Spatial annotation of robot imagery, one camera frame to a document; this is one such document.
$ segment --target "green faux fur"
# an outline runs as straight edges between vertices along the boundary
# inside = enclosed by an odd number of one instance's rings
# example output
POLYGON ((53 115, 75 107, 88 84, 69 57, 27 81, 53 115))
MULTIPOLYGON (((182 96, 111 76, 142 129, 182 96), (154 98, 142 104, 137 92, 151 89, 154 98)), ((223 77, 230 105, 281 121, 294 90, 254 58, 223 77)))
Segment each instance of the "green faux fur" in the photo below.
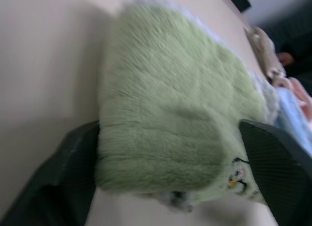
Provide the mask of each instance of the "green faux fur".
POLYGON ((239 58, 180 12, 136 5, 118 17, 105 59, 97 185, 226 191, 232 160, 246 159, 239 120, 264 119, 239 58))

